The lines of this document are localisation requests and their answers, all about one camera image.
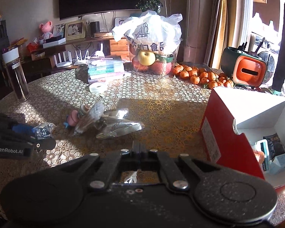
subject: apple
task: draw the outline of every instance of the apple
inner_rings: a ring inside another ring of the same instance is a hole
[[[133,55],[137,55],[139,53],[139,49],[135,48],[132,44],[130,44],[129,50]]]
[[[155,62],[155,54],[152,51],[140,50],[138,55],[140,64],[150,66]]]
[[[172,64],[171,63],[163,63],[161,61],[155,61],[152,65],[151,65],[151,69],[153,71],[153,73],[158,74],[158,75],[166,75],[168,73],[170,73],[172,68]]]
[[[144,66],[144,65],[140,64],[137,56],[133,57],[132,64],[133,64],[133,69],[135,71],[144,72],[144,71],[147,71],[149,68],[148,66]]]

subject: black package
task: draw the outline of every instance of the black package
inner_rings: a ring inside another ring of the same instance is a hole
[[[285,153],[283,144],[281,143],[277,133],[269,136],[264,136],[263,139],[267,140],[270,160],[274,160],[275,156]]]

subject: bottle label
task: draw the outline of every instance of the bottle label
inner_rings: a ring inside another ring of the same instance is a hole
[[[12,69],[15,69],[15,68],[17,68],[17,67],[19,67],[20,66],[20,62],[17,62],[16,64],[14,64],[13,66],[11,66],[11,68]]]

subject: floral lace tablecloth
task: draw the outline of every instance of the floral lace tablecloth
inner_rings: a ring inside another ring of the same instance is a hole
[[[80,71],[64,71],[29,83],[31,96],[24,103],[18,103],[13,93],[0,101],[0,112],[19,122],[32,126],[42,122],[57,125],[55,149],[34,151],[32,157],[24,161],[0,159],[0,191],[15,178],[92,152],[103,157],[109,151],[131,148],[134,139],[145,143],[148,149],[167,151],[171,157],[186,152],[206,159],[199,127],[210,90],[170,77],[133,73],[123,80],[110,82],[106,92],[92,94],[88,84],[82,81]],[[63,125],[66,116],[81,104],[93,105],[98,100],[107,109],[129,108],[128,118],[143,122],[146,128],[108,140],[97,140],[93,132],[70,136]],[[1,206],[0,216],[5,218]]]

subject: curtain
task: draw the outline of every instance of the curtain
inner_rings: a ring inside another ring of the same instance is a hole
[[[224,40],[227,30],[227,0],[213,0],[211,31],[205,56],[205,63],[211,68],[220,68]]]

